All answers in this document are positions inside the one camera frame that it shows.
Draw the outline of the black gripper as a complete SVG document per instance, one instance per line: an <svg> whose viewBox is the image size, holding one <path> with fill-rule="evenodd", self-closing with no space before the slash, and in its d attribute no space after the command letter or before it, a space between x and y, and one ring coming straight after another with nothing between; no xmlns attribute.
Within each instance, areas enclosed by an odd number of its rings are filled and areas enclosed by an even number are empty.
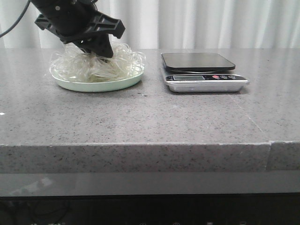
<svg viewBox="0 0 300 225"><path fill-rule="evenodd" d="M40 11L36 25L58 36L64 43L74 43L85 53L112 58L109 35L120 39L125 26L96 9L94 0L32 0Z"/></svg>

